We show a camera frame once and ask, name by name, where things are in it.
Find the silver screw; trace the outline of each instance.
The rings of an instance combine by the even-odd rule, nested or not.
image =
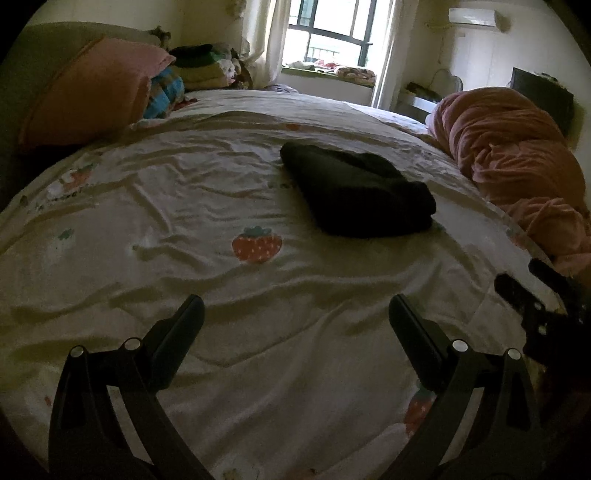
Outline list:
[[[78,358],[83,353],[84,347],[82,345],[76,345],[72,350],[70,350],[70,356],[72,358]]]
[[[139,338],[129,338],[125,341],[124,347],[126,350],[133,352],[137,350],[142,344],[142,341]]]
[[[507,354],[513,360],[519,360],[521,358],[521,354],[519,353],[519,350],[516,350],[515,348],[509,348],[509,351],[507,352]]]
[[[466,352],[468,350],[468,344],[464,340],[455,340],[452,347],[457,352]]]

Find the window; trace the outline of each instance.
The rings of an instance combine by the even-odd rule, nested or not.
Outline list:
[[[365,67],[378,0],[291,0],[283,63]]]

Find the bed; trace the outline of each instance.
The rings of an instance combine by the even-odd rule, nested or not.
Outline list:
[[[0,213],[0,407],[46,465],[69,349],[142,337],[194,293],[204,328],[158,398],[214,476],[234,461],[258,478],[296,468],[376,478],[412,434],[420,389],[388,324],[391,297],[404,293],[476,350],[521,348],[520,318],[493,281],[508,272],[558,307],[528,273],[544,254],[395,114],[286,93],[191,95],[169,118],[61,160]],[[399,238],[324,234],[281,164],[296,139],[387,158],[428,185],[435,225]],[[240,260],[235,240],[255,227],[273,249]]]

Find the air conditioner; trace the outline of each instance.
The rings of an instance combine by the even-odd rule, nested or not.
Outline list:
[[[450,8],[449,21],[456,25],[492,27],[502,30],[502,17],[496,10],[484,8]]]

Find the television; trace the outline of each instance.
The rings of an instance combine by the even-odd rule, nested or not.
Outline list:
[[[554,119],[566,137],[574,117],[574,96],[545,77],[513,69],[510,87],[524,95]]]

